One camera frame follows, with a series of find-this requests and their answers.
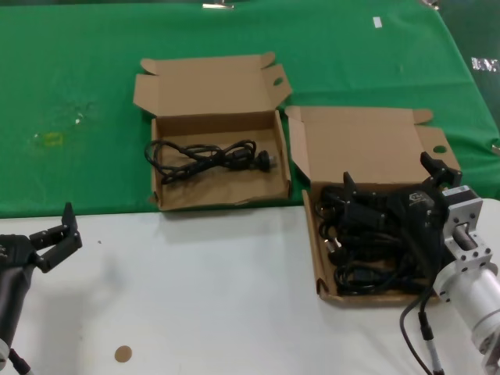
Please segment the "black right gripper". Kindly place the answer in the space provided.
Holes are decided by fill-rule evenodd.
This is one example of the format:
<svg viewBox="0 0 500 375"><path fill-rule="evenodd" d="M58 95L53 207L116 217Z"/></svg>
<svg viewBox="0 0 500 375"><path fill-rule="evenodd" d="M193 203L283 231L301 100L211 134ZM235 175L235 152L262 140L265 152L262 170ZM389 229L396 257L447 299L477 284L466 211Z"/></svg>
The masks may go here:
<svg viewBox="0 0 500 375"><path fill-rule="evenodd" d="M388 194L388 211L395 217L404 244L423 273L439 273L445 257L443 236L444 213L432 195L458 188L462 172L427 152L420 163L429 177L416 185ZM387 196L375 191L359 190L348 172L343 173L345 219L349 223L383 230L386 225Z"/></svg>

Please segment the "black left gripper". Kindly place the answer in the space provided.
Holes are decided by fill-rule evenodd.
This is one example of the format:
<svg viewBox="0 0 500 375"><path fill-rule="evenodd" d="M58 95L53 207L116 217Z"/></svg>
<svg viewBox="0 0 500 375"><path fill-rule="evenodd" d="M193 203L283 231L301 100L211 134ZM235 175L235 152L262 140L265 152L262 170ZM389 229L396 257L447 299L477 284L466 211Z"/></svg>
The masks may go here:
<svg viewBox="0 0 500 375"><path fill-rule="evenodd" d="M36 266L48 273L82 247L72 204L67 202L61 224L32 234L1 235L1 269Z"/></svg>

